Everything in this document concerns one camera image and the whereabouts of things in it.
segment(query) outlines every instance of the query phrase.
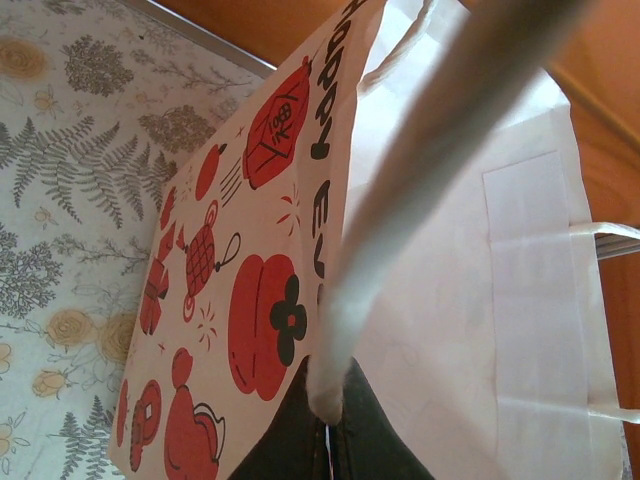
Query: white paper bag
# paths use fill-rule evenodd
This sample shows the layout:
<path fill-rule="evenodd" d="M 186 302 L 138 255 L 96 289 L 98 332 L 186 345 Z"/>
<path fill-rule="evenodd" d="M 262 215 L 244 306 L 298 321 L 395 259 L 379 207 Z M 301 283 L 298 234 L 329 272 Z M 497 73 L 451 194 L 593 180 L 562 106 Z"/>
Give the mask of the white paper bag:
<path fill-rule="evenodd" d="M 420 4 L 390 2 L 367 70 Z M 359 99 L 347 223 L 465 15 L 438 0 Z M 618 404 L 593 236 L 570 231 L 590 221 L 569 104 L 541 72 L 389 272 L 356 354 L 436 478 L 620 478 L 620 422 L 589 415 Z"/>

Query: white handle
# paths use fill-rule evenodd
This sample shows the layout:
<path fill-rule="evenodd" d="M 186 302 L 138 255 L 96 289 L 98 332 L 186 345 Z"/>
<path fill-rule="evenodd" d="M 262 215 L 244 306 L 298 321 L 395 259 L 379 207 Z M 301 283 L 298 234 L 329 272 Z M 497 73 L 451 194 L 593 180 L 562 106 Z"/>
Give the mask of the white handle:
<path fill-rule="evenodd" d="M 640 424 L 640 410 L 629 410 L 615 406 L 589 405 L 589 415 L 612 418 L 621 422 Z"/>

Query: fern leaf pattern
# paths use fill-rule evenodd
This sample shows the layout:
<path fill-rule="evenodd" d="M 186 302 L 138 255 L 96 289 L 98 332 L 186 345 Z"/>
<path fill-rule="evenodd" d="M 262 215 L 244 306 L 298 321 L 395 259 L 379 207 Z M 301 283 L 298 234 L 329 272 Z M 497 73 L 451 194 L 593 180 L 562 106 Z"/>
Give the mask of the fern leaf pattern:
<path fill-rule="evenodd" d="M 119 177 L 117 184 L 120 193 L 126 202 L 136 212 L 138 218 L 144 218 L 144 208 L 142 205 L 142 178 L 147 176 L 149 165 L 149 156 L 151 155 L 151 147 L 147 146 L 136 159 L 131 162 L 126 171 Z"/>
<path fill-rule="evenodd" d="M 144 195 L 159 210 L 164 183 L 176 171 L 174 162 L 159 152 L 150 165 L 151 147 L 140 152 L 138 137 L 115 145 L 120 132 L 117 123 L 94 133 L 93 117 L 85 117 L 70 128 L 36 131 L 29 118 L 22 131 L 12 137 L 0 123 L 0 170 L 15 164 L 13 197 L 20 208 L 27 188 L 40 180 L 48 187 L 45 195 L 55 201 L 71 218 L 82 223 L 74 205 L 77 193 L 108 215 L 116 228 L 123 227 L 124 204 L 139 220 L 144 219 Z"/>
<path fill-rule="evenodd" d="M 78 468 L 80 462 L 82 462 L 89 443 L 80 436 L 78 421 L 71 412 L 67 412 L 64 417 L 64 424 L 60 430 L 60 436 L 65 437 L 65 447 L 67 450 L 60 480 L 67 480 L 76 468 Z"/>

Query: red pumpkin illustration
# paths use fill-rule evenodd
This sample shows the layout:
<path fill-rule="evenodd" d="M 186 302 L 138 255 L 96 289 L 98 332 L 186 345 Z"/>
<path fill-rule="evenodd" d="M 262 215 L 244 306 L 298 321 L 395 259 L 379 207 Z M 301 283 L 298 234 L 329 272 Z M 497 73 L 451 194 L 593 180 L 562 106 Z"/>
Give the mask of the red pumpkin illustration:
<path fill-rule="evenodd" d="M 227 144 L 224 143 L 218 147 L 214 145 L 207 154 L 202 167 L 200 167 L 200 173 L 198 174 L 198 180 L 196 182 L 196 200 L 200 201 L 209 191 L 213 179 L 218 172 L 218 164 L 220 163 L 220 155 L 227 148 Z"/>
<path fill-rule="evenodd" d="M 305 57 L 258 111 L 243 155 L 244 178 L 254 190 L 282 173 L 293 161 L 296 141 L 309 107 L 311 63 Z"/>
<path fill-rule="evenodd" d="M 238 389 L 272 400 L 307 332 L 300 285 L 285 255 L 251 255 L 240 266 L 229 309 L 229 367 Z"/>
<path fill-rule="evenodd" d="M 180 348 L 173 357 L 171 402 L 164 436 L 164 467 L 169 480 L 214 480 L 224 445 L 225 420 L 205 403 L 194 406 L 189 387 L 193 357 Z"/>
<path fill-rule="evenodd" d="M 122 387 L 120 388 L 120 400 L 118 401 L 118 420 L 116 423 L 116 442 L 118 446 L 122 446 L 124 441 L 124 424 L 127 420 L 127 395 L 129 394 L 129 382 L 124 379 Z"/>
<path fill-rule="evenodd" d="M 145 335 L 153 335 L 162 316 L 160 300 L 164 300 L 169 290 L 169 271 L 163 262 L 173 248 L 175 230 L 176 224 L 174 222 L 160 240 L 158 255 L 151 261 L 140 308 L 140 326 Z"/>
<path fill-rule="evenodd" d="M 131 422 L 131 451 L 129 461 L 134 472 L 140 468 L 142 451 L 150 445 L 158 433 L 160 416 L 162 414 L 162 395 L 160 385 L 155 380 L 149 380 L 144 387 L 140 400 L 133 409 Z"/>
<path fill-rule="evenodd" d="M 184 299 L 183 315 L 184 321 L 190 322 L 195 311 L 195 296 L 198 295 L 205 287 L 214 271 L 220 271 L 224 265 L 231 262 L 240 250 L 240 234 L 235 233 L 229 244 L 222 262 L 216 262 L 216 250 L 213 236 L 213 225 L 218 216 L 218 202 L 214 200 L 205 216 L 204 225 L 191 240 L 189 245 L 184 241 L 184 227 L 178 234 L 176 241 L 179 248 L 183 249 L 187 254 L 186 276 L 187 276 L 187 295 Z M 236 251 L 228 257 L 231 244 L 236 240 Z"/>

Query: red lantern illustration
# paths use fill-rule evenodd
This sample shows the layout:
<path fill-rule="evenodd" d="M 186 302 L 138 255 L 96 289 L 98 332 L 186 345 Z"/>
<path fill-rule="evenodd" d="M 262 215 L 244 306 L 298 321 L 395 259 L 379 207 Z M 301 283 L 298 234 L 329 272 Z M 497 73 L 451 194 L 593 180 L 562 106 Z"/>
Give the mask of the red lantern illustration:
<path fill-rule="evenodd" d="M 284 255 L 263 262 L 251 255 L 240 266 L 229 309 L 229 367 L 238 389 L 272 400 L 293 363 L 294 340 L 307 331 L 298 304 L 298 277 Z"/>
<path fill-rule="evenodd" d="M 217 216 L 218 202 L 214 200 L 207 210 L 204 225 L 198 230 L 189 245 L 186 245 L 184 241 L 184 228 L 182 228 L 178 234 L 176 243 L 178 247 L 183 249 L 187 254 L 187 295 L 185 296 L 183 307 L 185 322 L 189 322 L 193 318 L 195 296 L 202 291 L 213 272 L 220 271 L 220 268 L 231 262 L 240 250 L 240 234 L 235 233 L 227 245 L 227 250 L 222 262 L 216 262 L 213 225 L 215 224 Z M 236 240 L 237 243 L 236 251 L 231 257 L 228 257 L 229 249 L 234 240 Z"/>
<path fill-rule="evenodd" d="M 225 420 L 205 403 L 193 405 L 187 381 L 193 357 L 180 348 L 173 357 L 172 380 L 176 395 L 167 416 L 164 467 L 169 480 L 214 480 L 224 445 Z"/>
<path fill-rule="evenodd" d="M 131 423 L 131 452 L 129 456 L 131 470 L 140 468 L 142 451 L 150 445 L 158 433 L 160 416 L 162 413 L 162 395 L 160 385 L 155 380 L 149 380 L 144 387 L 140 400 L 133 409 Z"/>
<path fill-rule="evenodd" d="M 309 107 L 311 62 L 305 57 L 258 111 L 251 123 L 242 155 L 242 176 L 256 190 L 293 162 L 296 141 Z M 222 180 L 223 206 L 240 188 L 242 180 L 236 163 Z"/>

